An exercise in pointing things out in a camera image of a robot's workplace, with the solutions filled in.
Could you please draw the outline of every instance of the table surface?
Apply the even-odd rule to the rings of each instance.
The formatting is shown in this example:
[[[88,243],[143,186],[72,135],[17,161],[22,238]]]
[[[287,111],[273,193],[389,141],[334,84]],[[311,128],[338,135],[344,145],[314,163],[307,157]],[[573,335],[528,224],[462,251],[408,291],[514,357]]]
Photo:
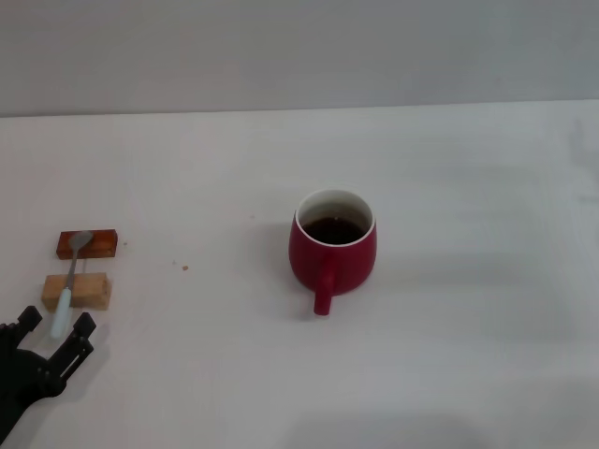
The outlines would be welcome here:
[[[113,280],[95,352],[5,447],[596,448],[598,120],[597,101],[0,120],[3,322],[66,273],[60,231],[120,237],[78,267]],[[323,187],[370,201],[379,253],[314,320],[286,245]],[[22,347],[51,354],[49,323]]]

